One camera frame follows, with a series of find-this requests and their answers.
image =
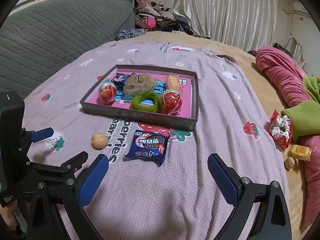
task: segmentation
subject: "blue candy wrapper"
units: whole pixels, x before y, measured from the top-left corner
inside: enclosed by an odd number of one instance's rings
[[[161,165],[165,160],[169,136],[136,130],[130,151],[125,157],[143,159]]]
[[[111,82],[116,86],[117,90],[123,91],[124,82],[130,77],[130,75],[117,73]]]

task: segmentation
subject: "gray sofa cushion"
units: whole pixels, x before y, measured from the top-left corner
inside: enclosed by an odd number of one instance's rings
[[[131,0],[47,0],[12,14],[0,29],[0,92],[15,90],[25,98],[134,22]]]

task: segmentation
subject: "blue gripper pad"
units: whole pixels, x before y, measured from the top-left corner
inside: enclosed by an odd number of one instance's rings
[[[108,171],[108,168],[108,157],[103,155],[79,188],[78,203],[81,209],[91,203],[105,174]]]
[[[228,204],[233,205],[236,207],[238,205],[238,188],[232,179],[228,176],[227,169],[228,167],[224,164],[225,167],[222,167],[221,164],[218,162],[217,154],[211,154],[208,158],[208,169],[217,183],[222,195],[224,196],[225,200]]]
[[[31,134],[31,141],[33,143],[39,142],[39,141],[42,141],[44,139],[51,137],[52,135],[53,135],[53,129],[51,127],[49,127],[46,129],[42,129],[40,131],[33,132]]]

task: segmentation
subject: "pink cushion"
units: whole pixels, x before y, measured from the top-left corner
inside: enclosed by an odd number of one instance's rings
[[[289,107],[311,99],[302,85],[306,73],[289,55],[273,47],[263,47],[257,52],[256,63]]]
[[[307,182],[307,201],[302,225],[311,225],[320,212],[320,135],[306,135],[299,138],[299,144],[313,149],[310,162],[304,162]]]
[[[257,52],[256,62],[257,68],[279,90],[289,107],[311,100],[302,85],[305,72],[290,56],[279,49],[263,47]],[[315,221],[320,211],[320,135],[302,136],[298,144],[313,149],[310,162],[304,165],[307,201],[302,224],[307,227]]]
[[[156,19],[152,16],[148,16],[146,26],[148,30],[151,30],[152,28],[156,27]]]

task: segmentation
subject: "green scrunchie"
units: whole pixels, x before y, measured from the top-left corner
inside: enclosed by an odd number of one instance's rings
[[[140,103],[143,100],[152,100],[153,106],[142,106]],[[136,95],[131,101],[131,108],[150,113],[157,113],[159,109],[159,95],[153,91],[147,91],[142,94]]]

